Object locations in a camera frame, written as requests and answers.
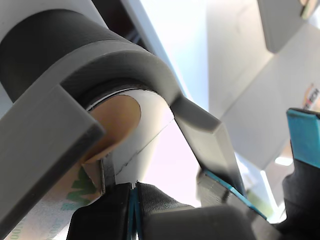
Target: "cardboard core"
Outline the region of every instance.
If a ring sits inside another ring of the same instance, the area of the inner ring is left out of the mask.
[[[107,99],[90,112],[105,129],[104,137],[81,159],[82,163],[93,163],[114,150],[138,126],[141,109],[138,102],[127,95]]]

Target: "white wall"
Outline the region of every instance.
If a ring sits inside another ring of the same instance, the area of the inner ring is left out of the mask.
[[[234,150],[258,168],[289,140],[286,111],[302,107],[311,83],[320,86],[320,30],[305,24],[223,115]]]
[[[272,58],[257,0],[207,0],[209,111],[220,118]]]

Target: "black rubber roller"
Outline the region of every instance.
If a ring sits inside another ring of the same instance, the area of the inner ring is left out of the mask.
[[[69,10],[49,10],[17,24],[0,44],[0,81],[15,102],[56,61],[98,41],[125,38]]]

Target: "gray plastic arm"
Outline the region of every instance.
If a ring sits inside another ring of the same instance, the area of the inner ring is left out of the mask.
[[[0,121],[0,239],[103,134],[60,85],[14,104]]]
[[[171,110],[201,166],[246,195],[226,126],[183,96],[171,105]]]

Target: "black plastic part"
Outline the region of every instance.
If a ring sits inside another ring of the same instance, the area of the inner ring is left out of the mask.
[[[77,98],[78,103],[87,109],[96,101],[105,96],[116,94],[117,91],[126,89],[150,90],[145,84],[135,79],[113,79],[99,84]]]
[[[84,15],[49,10],[17,24],[0,44],[0,81],[15,102],[51,65],[66,54],[97,41],[128,40]]]
[[[116,185],[72,216],[67,240],[125,240],[131,183]]]
[[[223,205],[150,215],[143,240],[255,240],[249,221],[237,209]]]
[[[232,196],[233,198],[235,197],[229,189],[226,189],[203,171],[197,176],[197,194],[200,198],[202,207],[227,204]]]
[[[277,226],[285,239],[320,239],[319,183],[319,168],[294,160],[293,174],[282,183],[287,219]]]
[[[138,189],[142,224],[145,218],[154,213],[177,209],[193,209],[192,206],[178,202],[154,185],[137,182],[136,187]]]

